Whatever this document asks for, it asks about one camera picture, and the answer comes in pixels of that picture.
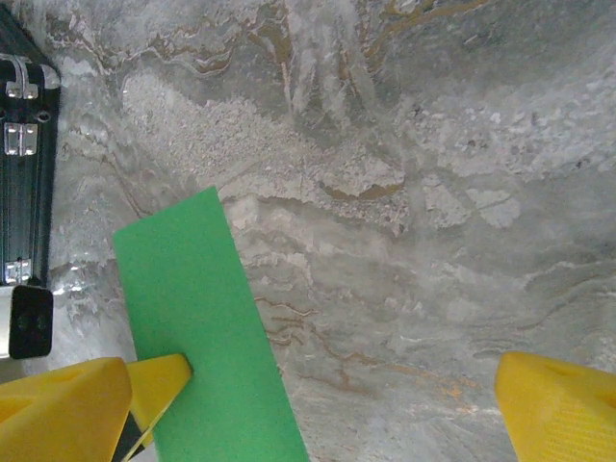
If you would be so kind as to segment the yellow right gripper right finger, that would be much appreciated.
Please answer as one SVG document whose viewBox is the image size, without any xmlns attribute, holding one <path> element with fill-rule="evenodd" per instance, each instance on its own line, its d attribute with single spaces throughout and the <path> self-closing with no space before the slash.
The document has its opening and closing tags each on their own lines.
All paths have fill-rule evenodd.
<svg viewBox="0 0 616 462">
<path fill-rule="evenodd" d="M 495 394 L 520 461 L 613 461 L 615 375 L 549 357 L 506 352 Z"/>
</svg>

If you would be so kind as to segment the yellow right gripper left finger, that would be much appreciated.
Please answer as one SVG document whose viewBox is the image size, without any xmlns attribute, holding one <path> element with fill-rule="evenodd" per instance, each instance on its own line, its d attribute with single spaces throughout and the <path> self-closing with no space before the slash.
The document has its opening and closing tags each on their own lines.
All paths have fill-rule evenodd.
<svg viewBox="0 0 616 462">
<path fill-rule="evenodd" d="M 132 389 L 118 357 L 1 385 L 3 461 L 110 461 Z"/>
</svg>

